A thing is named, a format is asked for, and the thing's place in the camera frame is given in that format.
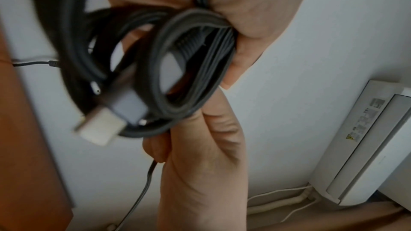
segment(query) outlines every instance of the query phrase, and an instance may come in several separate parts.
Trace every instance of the white wall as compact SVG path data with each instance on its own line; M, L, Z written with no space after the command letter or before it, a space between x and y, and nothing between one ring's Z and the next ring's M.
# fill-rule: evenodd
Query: white wall
M0 15L16 59L54 53L30 0L0 0ZM71 133L80 114L58 70L19 71L75 205L69 230L118 221L146 181L150 159L140 141L100 148L81 140ZM410 0L304 0L287 31L226 93L247 138L250 194L306 183L367 80L411 84L410 72ZM154 221L160 172L137 224Z

